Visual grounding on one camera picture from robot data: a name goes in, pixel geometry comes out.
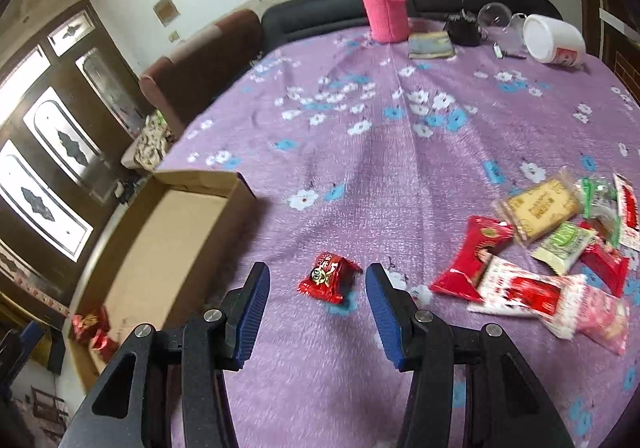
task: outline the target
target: white plastic container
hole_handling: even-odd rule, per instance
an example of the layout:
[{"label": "white plastic container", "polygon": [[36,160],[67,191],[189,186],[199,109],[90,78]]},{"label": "white plastic container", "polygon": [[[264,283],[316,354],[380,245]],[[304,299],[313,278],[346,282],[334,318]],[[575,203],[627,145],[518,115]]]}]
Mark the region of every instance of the white plastic container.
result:
[{"label": "white plastic container", "polygon": [[527,16],[523,38],[529,54],[540,63],[576,66],[586,53],[584,38],[573,25],[539,14]]}]

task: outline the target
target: bed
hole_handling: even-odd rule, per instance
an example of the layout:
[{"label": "bed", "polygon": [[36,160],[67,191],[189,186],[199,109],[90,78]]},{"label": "bed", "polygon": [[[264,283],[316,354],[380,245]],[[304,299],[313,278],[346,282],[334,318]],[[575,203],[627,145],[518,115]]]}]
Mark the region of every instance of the bed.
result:
[{"label": "bed", "polygon": [[[254,355],[226,377],[239,445],[393,446],[411,376],[385,357],[363,277],[343,307],[296,292],[316,255],[334,251],[363,268],[382,263],[395,287],[448,323],[499,323],[575,445],[599,446],[637,386],[637,253],[624,250],[632,258],[624,356],[581,335],[558,340],[539,322],[469,313],[464,301],[427,286],[450,264],[469,215],[491,215],[492,200],[562,166],[575,177],[619,172],[640,185],[639,130],[640,108],[590,56],[582,70],[567,70],[496,60],[485,44],[414,61],[406,43],[378,45],[362,27],[269,53],[193,121],[161,164],[237,170],[262,202],[254,235],[218,288],[239,287],[254,261],[270,266]],[[545,273],[521,246],[501,256]],[[572,272],[602,286],[580,263]],[[453,403],[452,447],[462,442],[461,370]]]}]

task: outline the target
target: pink thermos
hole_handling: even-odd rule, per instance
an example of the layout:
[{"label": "pink thermos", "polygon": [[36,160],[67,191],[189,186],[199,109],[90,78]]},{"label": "pink thermos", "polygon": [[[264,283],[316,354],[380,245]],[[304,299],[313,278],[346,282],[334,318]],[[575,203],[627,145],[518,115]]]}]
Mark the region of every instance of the pink thermos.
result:
[{"label": "pink thermos", "polygon": [[398,43],[409,37],[406,0],[362,0],[371,36],[378,43]]}]

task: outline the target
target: white lid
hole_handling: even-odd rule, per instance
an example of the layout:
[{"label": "white lid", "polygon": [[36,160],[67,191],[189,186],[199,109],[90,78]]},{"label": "white lid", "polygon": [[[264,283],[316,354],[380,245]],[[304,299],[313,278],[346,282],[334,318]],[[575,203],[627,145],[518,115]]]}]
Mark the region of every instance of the white lid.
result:
[{"label": "white lid", "polygon": [[542,63],[553,60],[556,46],[551,31],[543,19],[536,15],[528,16],[524,22],[523,37],[533,59]]}]

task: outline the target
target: cardboard box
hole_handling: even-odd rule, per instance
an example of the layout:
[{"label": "cardboard box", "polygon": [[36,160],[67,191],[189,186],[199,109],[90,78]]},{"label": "cardboard box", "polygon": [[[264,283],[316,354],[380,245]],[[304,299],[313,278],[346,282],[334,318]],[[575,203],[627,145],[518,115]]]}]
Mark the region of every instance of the cardboard box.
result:
[{"label": "cardboard box", "polygon": [[[160,172],[149,179],[98,257],[76,314],[104,304],[109,335],[122,343],[140,323],[183,325],[202,311],[216,267],[254,209],[255,196],[232,172]],[[70,332],[69,351],[85,390],[104,368]]]}]

